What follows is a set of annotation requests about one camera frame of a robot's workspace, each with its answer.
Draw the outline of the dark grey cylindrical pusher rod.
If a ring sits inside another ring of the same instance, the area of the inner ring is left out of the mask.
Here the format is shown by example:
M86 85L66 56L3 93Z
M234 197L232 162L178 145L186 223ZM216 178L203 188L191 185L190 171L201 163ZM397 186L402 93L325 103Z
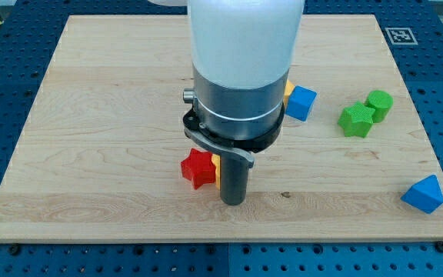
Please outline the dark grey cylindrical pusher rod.
M249 153L237 149L221 155L220 197L227 205L239 205L245 200L249 173Z

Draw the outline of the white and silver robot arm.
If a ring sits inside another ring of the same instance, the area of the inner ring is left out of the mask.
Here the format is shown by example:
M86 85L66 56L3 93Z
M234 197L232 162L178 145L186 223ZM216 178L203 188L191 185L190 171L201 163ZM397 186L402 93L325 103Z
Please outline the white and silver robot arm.
M219 155L220 197L245 200L254 155L278 137L284 91L304 0L163 1L185 6L191 33L194 86L185 134Z

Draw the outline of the black flange with grey bracket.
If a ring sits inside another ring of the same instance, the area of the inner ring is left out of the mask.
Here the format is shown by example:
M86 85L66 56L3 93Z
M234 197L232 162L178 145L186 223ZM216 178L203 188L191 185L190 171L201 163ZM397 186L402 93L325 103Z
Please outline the black flange with grey bracket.
M285 108L281 107L275 125L265 134L248 140L223 138L207 128L202 128L200 119L193 108L184 114L182 121L186 137L195 144L222 158L245 162L251 169L255 164L255 157L252 154L262 152L275 142L280 134L284 116Z

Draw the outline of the yellow block behind arm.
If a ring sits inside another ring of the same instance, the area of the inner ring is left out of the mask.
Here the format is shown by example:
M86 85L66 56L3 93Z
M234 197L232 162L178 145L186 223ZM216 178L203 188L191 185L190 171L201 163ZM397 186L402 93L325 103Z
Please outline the yellow block behind arm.
M288 106L288 100L291 94L293 93L294 89L295 85L290 80L288 80L285 85L284 98L283 98L283 103L285 108L287 108Z

